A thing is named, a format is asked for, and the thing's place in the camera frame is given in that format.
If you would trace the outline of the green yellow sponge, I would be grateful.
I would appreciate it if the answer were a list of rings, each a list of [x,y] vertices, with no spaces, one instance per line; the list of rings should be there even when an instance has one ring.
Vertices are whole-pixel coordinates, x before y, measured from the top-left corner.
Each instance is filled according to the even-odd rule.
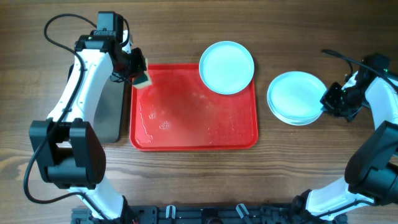
[[[132,85],[136,89],[142,89],[142,88],[145,88],[145,87],[147,87],[149,85],[152,85],[152,80],[150,78],[150,75],[149,75],[148,71],[143,71],[142,74],[136,76],[132,80]]]

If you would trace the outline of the light blue bottom plate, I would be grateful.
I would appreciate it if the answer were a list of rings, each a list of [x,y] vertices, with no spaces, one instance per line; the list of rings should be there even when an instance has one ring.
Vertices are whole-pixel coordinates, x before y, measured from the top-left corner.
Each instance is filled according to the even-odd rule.
[[[271,81],[267,91],[267,100],[274,103],[320,103],[321,97],[327,91],[325,84],[307,72],[285,72]]]

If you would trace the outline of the light blue top plate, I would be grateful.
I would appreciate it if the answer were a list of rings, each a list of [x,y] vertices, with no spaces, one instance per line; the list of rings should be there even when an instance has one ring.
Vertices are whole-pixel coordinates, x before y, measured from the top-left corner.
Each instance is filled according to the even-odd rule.
[[[221,41],[201,55],[199,74],[202,82],[215,93],[233,95],[243,91],[254,76],[254,59],[243,45]]]

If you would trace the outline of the light blue plate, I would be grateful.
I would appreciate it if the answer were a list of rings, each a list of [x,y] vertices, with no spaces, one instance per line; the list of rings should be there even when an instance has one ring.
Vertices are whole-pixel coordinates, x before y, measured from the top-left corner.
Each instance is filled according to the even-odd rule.
[[[215,93],[233,95],[243,91],[254,76],[254,59],[243,45],[221,41],[201,55],[199,74],[202,82]]]
[[[271,81],[267,91],[267,100],[274,103],[320,103],[321,97],[327,91],[325,84],[307,72],[285,72]]]

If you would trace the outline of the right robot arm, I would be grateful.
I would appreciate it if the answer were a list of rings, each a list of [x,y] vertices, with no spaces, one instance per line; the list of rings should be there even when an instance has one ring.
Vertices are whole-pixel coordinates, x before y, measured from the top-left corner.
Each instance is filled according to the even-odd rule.
[[[338,223],[350,210],[397,203],[397,166],[390,162],[397,155],[397,74],[389,71],[389,58],[379,53],[357,61],[333,50],[322,52],[359,67],[344,86],[329,87],[320,100],[323,109],[352,121],[367,107],[375,131],[353,154],[344,177],[294,198],[287,215],[290,223]]]

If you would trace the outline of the white plate with stain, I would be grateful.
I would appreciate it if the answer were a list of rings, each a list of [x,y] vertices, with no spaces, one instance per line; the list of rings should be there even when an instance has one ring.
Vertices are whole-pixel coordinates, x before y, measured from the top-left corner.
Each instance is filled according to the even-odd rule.
[[[304,126],[316,121],[321,114],[322,106],[320,103],[281,103],[267,100],[272,114],[284,123],[293,126]]]

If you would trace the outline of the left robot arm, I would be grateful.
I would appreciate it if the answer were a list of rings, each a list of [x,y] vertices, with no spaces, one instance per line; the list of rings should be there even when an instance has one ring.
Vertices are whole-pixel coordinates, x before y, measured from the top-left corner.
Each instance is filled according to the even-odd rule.
[[[29,137],[44,182],[79,197],[95,223],[137,223],[124,196],[104,173],[106,155],[93,129],[96,109],[108,80],[141,89],[152,82],[142,51],[132,47],[122,15],[102,11],[88,35],[76,41],[70,76],[55,108],[43,121],[33,121]]]

